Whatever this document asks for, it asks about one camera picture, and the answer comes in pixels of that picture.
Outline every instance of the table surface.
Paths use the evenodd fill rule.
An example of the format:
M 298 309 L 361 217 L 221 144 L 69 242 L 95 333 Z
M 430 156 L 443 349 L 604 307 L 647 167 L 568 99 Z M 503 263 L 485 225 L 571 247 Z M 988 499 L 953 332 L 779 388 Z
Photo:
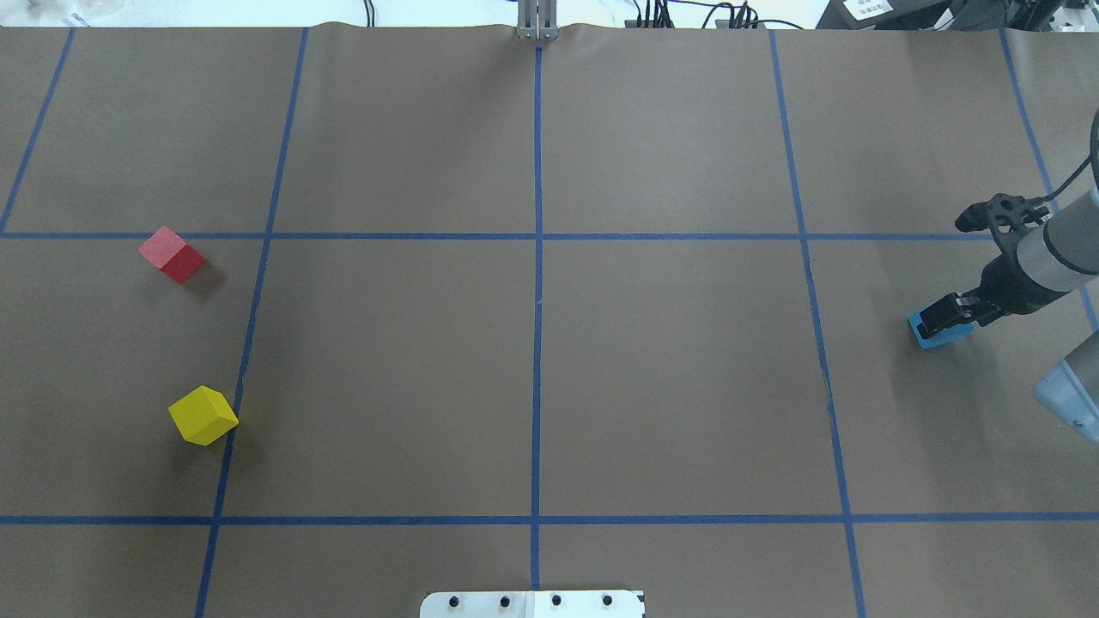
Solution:
M 1092 616 L 1099 450 L 1030 396 L 1089 297 L 906 318 L 1084 157 L 1099 38 L 725 34 L 0 31 L 0 614 Z

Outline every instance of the white label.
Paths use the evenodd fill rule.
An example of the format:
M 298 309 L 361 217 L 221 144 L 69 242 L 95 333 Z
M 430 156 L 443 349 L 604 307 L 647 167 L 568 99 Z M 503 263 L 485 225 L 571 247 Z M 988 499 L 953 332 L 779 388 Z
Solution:
M 892 10 L 889 0 L 843 0 L 843 5 L 857 21 L 876 18 Z

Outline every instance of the yellow cube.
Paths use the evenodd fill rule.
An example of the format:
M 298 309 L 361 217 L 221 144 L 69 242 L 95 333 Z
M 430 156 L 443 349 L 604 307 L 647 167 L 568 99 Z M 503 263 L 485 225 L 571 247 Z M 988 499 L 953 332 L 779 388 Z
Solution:
M 168 406 L 168 413 L 184 440 L 208 446 L 240 422 L 225 396 L 208 386 L 200 386 Z

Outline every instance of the metal bracket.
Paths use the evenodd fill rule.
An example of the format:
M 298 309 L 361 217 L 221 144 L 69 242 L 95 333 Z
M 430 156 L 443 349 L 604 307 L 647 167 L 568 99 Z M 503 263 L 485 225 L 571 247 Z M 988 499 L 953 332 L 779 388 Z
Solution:
M 519 38 L 553 41 L 557 38 L 557 0 L 519 0 Z
M 645 618 L 641 591 L 432 593 L 420 618 Z

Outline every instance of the wooden block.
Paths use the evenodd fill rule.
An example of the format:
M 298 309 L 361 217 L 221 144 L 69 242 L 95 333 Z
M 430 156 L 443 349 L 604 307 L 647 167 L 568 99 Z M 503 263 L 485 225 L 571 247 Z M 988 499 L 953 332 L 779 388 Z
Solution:
M 201 253 L 167 225 L 145 241 L 140 251 L 145 260 L 180 284 L 206 262 Z
M 168 406 L 171 420 L 184 440 L 208 446 L 240 422 L 225 396 L 208 386 L 200 386 Z

